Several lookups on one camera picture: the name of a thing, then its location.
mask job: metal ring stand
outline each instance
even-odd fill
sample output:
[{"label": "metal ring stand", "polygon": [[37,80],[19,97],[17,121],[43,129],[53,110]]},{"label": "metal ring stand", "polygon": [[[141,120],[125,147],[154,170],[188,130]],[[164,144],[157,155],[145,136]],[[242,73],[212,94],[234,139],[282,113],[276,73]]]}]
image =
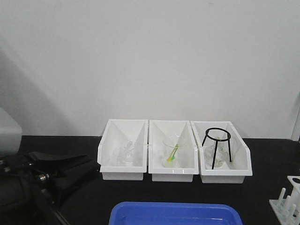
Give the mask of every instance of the metal ring stand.
[{"label": "metal ring stand", "polygon": [[[224,131],[225,133],[227,133],[227,138],[226,139],[216,139],[216,138],[213,138],[211,136],[209,136],[209,131],[210,130],[222,130]],[[222,128],[218,128],[218,127],[212,127],[212,128],[209,128],[205,131],[205,137],[204,137],[204,140],[202,142],[202,146],[204,145],[204,142],[206,140],[206,137],[209,137],[210,139],[216,141],[216,145],[215,145],[215,153],[214,153],[214,158],[213,158],[213,161],[212,161],[212,166],[211,166],[211,169],[213,170],[214,169],[214,166],[215,166],[215,160],[216,160],[216,153],[217,153],[217,146],[218,146],[218,142],[226,142],[228,141],[228,151],[229,151],[229,161],[231,162],[231,152],[230,152],[230,138],[231,138],[231,134],[227,131],[227,130],[224,130]]]}]

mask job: white test tube rack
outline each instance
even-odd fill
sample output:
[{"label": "white test tube rack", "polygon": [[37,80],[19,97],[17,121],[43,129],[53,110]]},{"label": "white test tube rack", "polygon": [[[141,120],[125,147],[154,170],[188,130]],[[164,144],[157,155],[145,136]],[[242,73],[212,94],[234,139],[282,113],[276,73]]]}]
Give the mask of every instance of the white test tube rack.
[{"label": "white test tube rack", "polygon": [[293,185],[292,194],[286,199],[282,188],[278,200],[269,200],[281,225],[299,225],[300,223],[300,176],[287,176]]}]

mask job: white wall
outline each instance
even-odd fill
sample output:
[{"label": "white wall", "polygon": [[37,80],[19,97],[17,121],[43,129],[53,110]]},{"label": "white wall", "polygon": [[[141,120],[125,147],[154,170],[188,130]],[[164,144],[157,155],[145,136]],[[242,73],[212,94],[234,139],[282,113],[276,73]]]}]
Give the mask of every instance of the white wall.
[{"label": "white wall", "polygon": [[0,106],[25,135],[101,135],[126,118],[290,138],[299,12],[287,0],[2,0]]}]

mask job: plastic storage tray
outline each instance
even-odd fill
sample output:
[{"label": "plastic storage tray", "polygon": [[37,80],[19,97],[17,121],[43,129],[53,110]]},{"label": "plastic storage tray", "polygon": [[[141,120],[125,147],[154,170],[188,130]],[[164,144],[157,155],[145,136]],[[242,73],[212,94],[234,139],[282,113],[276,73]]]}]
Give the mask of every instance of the plastic storage tray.
[{"label": "plastic storage tray", "polygon": [[148,120],[108,120],[97,158],[104,180],[143,180],[148,126]]},{"label": "plastic storage tray", "polygon": [[[172,141],[179,144],[175,154],[177,164],[166,166],[164,161],[173,147],[165,145]],[[198,150],[189,121],[186,120],[150,120],[149,121],[149,173],[153,181],[192,182],[193,175],[199,174]]]},{"label": "plastic storage tray", "polygon": [[121,202],[109,225],[242,225],[238,213],[221,204]]},{"label": "plastic storage tray", "polygon": [[[203,183],[243,183],[245,176],[252,176],[250,150],[230,121],[191,121],[191,124],[199,148],[200,176]],[[222,128],[231,134],[232,162],[227,160],[221,167],[215,167],[213,170],[207,163],[204,152],[207,147],[214,144],[214,141],[206,138],[202,146],[205,131],[208,128]],[[224,135],[224,132],[218,130],[210,132],[210,136],[214,138],[225,138],[221,135]],[[219,144],[222,144],[225,151],[228,151],[227,142]]]}]

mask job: white plastic bin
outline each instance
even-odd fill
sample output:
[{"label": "white plastic bin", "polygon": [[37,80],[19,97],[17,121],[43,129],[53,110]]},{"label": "white plastic bin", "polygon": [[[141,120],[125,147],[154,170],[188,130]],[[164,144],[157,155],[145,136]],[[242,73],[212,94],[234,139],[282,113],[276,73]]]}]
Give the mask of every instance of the white plastic bin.
[{"label": "white plastic bin", "polygon": [[149,173],[153,181],[175,182],[192,182],[193,175],[199,174],[198,150],[189,121],[150,120]]},{"label": "white plastic bin", "polygon": [[148,127],[148,120],[108,120],[97,158],[104,180],[143,180]]},{"label": "white plastic bin", "polygon": [[[191,121],[191,125],[199,148],[199,167],[202,183],[243,183],[245,176],[252,176],[250,150],[230,121]],[[227,158],[220,167],[212,169],[206,148],[214,146],[215,141],[206,138],[204,146],[202,146],[208,128],[222,128],[231,134],[232,162],[229,162]],[[209,135],[216,139],[226,138],[225,133],[219,130],[211,130]],[[219,142],[218,146],[228,152],[227,142]]]}]

